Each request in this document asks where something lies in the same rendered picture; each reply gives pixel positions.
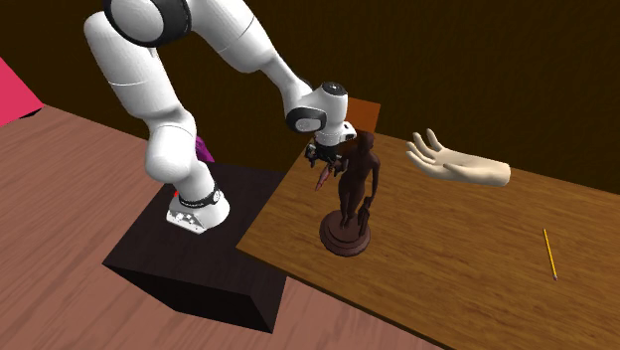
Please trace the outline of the orange brown flat block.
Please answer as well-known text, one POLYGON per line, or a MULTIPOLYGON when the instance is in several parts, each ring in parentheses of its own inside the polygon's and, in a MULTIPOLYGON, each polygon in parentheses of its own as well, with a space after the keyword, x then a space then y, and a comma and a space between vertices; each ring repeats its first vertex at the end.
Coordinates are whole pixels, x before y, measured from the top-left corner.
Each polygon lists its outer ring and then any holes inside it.
POLYGON ((376 102, 350 97, 346 120, 357 130, 374 133, 377 127, 381 105, 376 102))

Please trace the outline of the yellow pencil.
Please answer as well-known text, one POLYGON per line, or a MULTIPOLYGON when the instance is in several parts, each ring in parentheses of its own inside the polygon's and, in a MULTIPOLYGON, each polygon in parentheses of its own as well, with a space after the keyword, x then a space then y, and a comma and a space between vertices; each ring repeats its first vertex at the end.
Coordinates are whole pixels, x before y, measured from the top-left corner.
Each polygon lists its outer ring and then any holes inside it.
POLYGON ((551 247, 550 247, 550 242, 549 242, 549 239, 548 239, 548 233, 547 233, 546 228, 542 228, 542 234, 543 234, 543 238, 544 238, 544 243, 545 243, 545 248, 546 248, 547 257, 548 257, 548 261, 549 261, 549 266, 550 266, 550 269, 551 269, 552 279, 554 281, 558 281, 558 275, 557 275, 556 267, 555 267, 555 264, 554 264, 552 250, 551 250, 551 247))

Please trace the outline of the brown figure statue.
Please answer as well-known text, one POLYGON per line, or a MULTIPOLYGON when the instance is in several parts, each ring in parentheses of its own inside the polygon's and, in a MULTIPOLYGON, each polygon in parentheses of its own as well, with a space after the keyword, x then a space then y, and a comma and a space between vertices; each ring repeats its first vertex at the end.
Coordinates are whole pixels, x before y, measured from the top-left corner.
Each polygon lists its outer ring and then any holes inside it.
POLYGON ((349 160, 349 166, 338 182, 340 207, 327 214, 320 224, 322 244, 339 257, 356 256, 371 241, 370 206, 377 195, 381 170, 381 161, 373 152, 374 144, 374 135, 361 131, 357 143, 341 157, 349 160))

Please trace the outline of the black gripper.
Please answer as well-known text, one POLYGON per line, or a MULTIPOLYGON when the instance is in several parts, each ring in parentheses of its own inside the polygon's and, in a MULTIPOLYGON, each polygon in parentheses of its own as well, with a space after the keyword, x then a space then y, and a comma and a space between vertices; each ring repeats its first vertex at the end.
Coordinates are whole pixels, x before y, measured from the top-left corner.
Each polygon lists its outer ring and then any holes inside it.
POLYGON ((349 160, 346 158, 341 158, 338 145, 325 146, 318 143, 316 140, 307 144, 304 151, 304 157, 309 161, 311 168, 316 165, 318 160, 327 163, 315 186, 316 191, 319 191, 322 188, 331 172, 334 177, 337 177, 339 174, 346 172, 349 166, 349 160))

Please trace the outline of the purple object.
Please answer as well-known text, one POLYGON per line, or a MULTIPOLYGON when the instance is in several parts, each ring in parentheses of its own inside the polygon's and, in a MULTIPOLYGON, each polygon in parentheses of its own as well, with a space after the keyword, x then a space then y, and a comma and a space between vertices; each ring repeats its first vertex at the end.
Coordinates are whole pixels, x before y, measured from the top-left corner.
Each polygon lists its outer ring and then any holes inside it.
POLYGON ((215 159, 206 147, 204 140, 200 136, 196 136, 195 149, 197 158, 202 162, 214 162, 215 159))

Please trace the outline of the dark robot stand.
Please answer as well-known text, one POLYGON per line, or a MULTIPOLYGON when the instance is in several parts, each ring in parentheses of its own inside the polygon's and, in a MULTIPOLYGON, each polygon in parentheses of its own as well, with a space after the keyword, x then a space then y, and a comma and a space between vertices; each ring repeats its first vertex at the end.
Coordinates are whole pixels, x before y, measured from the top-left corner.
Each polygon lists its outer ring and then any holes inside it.
POLYGON ((284 175, 224 163, 210 168, 231 205, 222 224, 194 234, 167 222, 174 189, 164 185, 103 265, 176 311, 272 332, 286 276, 236 245, 284 175))

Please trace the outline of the pink block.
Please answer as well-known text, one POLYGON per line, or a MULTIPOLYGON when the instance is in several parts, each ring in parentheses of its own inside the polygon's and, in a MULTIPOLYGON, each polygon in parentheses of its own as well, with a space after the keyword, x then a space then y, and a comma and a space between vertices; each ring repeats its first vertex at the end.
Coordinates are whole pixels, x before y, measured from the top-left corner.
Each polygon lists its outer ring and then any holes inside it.
POLYGON ((44 104, 0 58, 0 127, 36 114, 44 104))

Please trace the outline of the cream mannequin hand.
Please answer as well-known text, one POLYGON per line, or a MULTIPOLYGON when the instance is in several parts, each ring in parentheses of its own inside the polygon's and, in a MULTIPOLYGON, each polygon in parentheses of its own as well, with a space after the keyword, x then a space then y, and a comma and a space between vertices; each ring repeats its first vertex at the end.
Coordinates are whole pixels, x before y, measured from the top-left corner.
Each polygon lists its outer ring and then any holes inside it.
POLYGON ((418 132, 405 143, 407 158, 426 175, 440 180, 504 187, 511 179, 508 163, 452 150, 426 129, 427 145, 418 132))

